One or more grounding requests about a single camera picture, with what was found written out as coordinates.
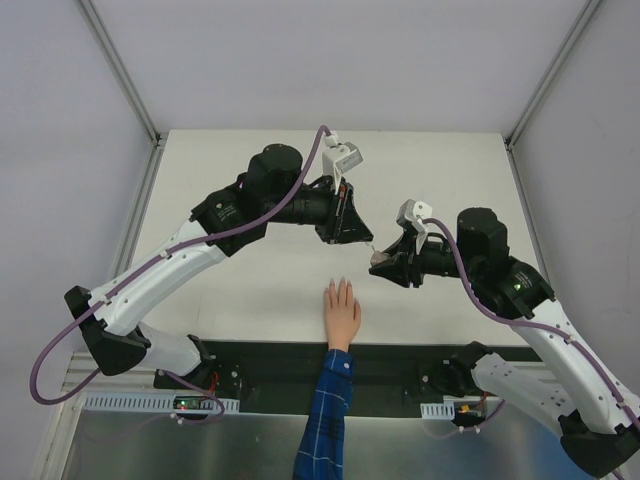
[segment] blue plaid sleeve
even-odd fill
[[[353,397],[353,357],[329,350],[296,455],[294,480],[342,480],[344,416]]]

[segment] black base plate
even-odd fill
[[[203,341],[225,370],[241,372],[241,388],[216,390],[220,397],[240,398],[247,413],[307,415],[322,370],[327,345],[322,343]],[[456,345],[352,345],[354,395],[350,416],[419,418],[420,403],[442,401],[422,379],[456,353]],[[538,362],[528,347],[490,347],[507,361]],[[175,389],[156,374],[154,386]]]

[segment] white enclosure wall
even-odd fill
[[[516,145],[552,283],[640,391],[640,2],[606,2]],[[640,458],[635,463],[640,472]]]
[[[106,280],[150,143],[72,1],[2,2],[0,44],[0,478],[21,480],[53,412],[29,396],[31,365],[70,321],[64,292]]]
[[[585,0],[95,0],[160,131],[508,134]]]

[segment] white table surface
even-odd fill
[[[235,181],[253,155],[286,143],[306,156],[315,132],[173,130],[137,243],[139,259],[212,191]],[[348,172],[356,208],[380,250],[401,233],[395,223],[408,198],[424,200],[455,234],[457,214],[492,208],[509,229],[511,252],[537,267],[502,138],[497,134],[339,132],[364,163]],[[321,174],[318,155],[307,183]],[[322,293],[349,278],[363,306],[358,343],[523,345],[509,328],[478,313],[460,281],[426,276],[403,289],[367,272],[364,244],[323,244],[312,226],[270,224],[264,239],[178,289],[145,318],[151,326],[203,339],[325,341]]]

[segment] robotic arm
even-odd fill
[[[369,272],[416,288],[425,274],[460,277],[453,238],[429,233],[424,221],[430,216],[424,202],[406,202],[397,219],[402,236],[374,254]],[[429,383],[447,395],[464,396],[475,388],[492,392],[558,435],[587,473],[602,477],[618,468],[640,449],[640,398],[586,344],[541,275],[509,255],[507,228],[490,209],[464,210],[457,224],[464,280],[483,313],[518,333],[563,389],[519,371],[477,342],[430,375]]]
[[[373,235],[358,216],[353,186],[342,173],[362,161],[352,144],[338,144],[323,154],[327,173],[310,185],[302,184],[270,221],[315,225],[329,244],[371,241]],[[211,193],[191,211],[171,237],[154,252],[112,281],[91,291],[76,286],[65,295],[74,318],[97,309],[79,327],[104,375],[118,375],[136,365],[166,370],[208,388],[211,356],[200,340],[158,331],[141,320],[159,302],[201,271],[236,254],[265,236],[267,223],[256,220],[272,210],[301,175],[302,157],[292,147],[269,145],[255,155],[235,183]],[[203,238],[248,225],[244,233],[217,241]]]

